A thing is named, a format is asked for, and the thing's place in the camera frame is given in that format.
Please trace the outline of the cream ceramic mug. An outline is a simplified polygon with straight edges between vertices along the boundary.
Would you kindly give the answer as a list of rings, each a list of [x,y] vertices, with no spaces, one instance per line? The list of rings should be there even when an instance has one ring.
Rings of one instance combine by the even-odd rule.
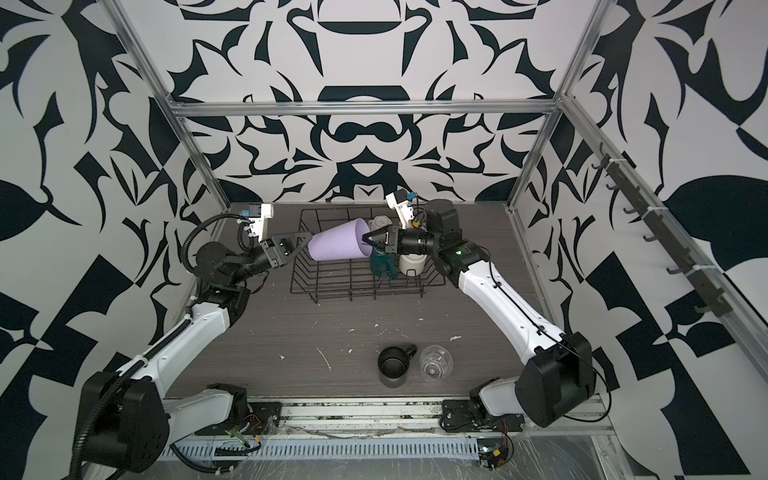
[[[388,227],[392,224],[392,219],[386,215],[375,216],[369,221],[369,228],[371,231],[375,231],[381,228]]]

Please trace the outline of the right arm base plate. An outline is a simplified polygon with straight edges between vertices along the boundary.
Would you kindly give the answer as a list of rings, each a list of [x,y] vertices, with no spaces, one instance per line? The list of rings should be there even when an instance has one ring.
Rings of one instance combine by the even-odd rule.
[[[525,418],[522,414],[508,414],[500,417],[491,416],[475,400],[443,400],[440,428],[449,433],[493,431],[503,433],[521,432]]]

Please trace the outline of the lilac plastic cup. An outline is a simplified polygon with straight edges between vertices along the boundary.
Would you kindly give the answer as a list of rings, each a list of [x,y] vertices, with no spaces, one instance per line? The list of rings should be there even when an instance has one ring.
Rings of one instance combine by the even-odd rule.
[[[309,255],[317,262],[367,258],[373,247],[363,241],[363,236],[369,232],[365,220],[348,221],[314,235],[308,244]]]

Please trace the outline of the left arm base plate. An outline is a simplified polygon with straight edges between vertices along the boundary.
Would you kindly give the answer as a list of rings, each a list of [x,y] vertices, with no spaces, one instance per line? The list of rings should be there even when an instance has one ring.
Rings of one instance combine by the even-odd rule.
[[[195,435],[228,435],[234,430],[243,436],[271,433],[280,424],[282,406],[278,401],[248,402],[247,407],[233,408],[225,421],[197,430]]]

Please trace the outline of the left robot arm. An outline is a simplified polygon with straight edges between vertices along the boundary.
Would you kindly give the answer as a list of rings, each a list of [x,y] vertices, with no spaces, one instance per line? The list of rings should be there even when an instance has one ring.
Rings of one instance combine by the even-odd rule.
[[[191,310],[145,352],[115,372],[97,372],[82,386],[69,478],[86,462],[117,474],[147,470],[169,446],[211,426],[240,430],[248,414],[245,389],[213,384],[181,400],[166,394],[180,374],[242,316],[252,296],[249,279],[294,260],[309,232],[278,234],[239,253],[220,242],[182,256],[203,289]]]

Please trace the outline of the cream faceted cup teal base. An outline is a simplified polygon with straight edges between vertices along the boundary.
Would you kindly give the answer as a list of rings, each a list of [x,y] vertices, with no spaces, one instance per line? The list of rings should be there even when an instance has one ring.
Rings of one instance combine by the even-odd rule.
[[[399,277],[399,260],[396,254],[373,249],[369,265],[373,277],[377,280],[397,280]]]

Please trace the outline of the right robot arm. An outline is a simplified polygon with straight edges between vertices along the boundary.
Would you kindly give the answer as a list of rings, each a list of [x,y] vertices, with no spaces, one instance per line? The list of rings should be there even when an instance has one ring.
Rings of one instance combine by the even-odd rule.
[[[361,239],[383,253],[430,258],[512,345],[522,373],[481,386],[476,395],[481,412],[490,417],[523,412],[537,426],[547,427],[588,400],[597,379],[589,341],[547,320],[503,278],[489,251],[465,238],[451,201],[428,202],[425,215],[423,227],[388,225]]]

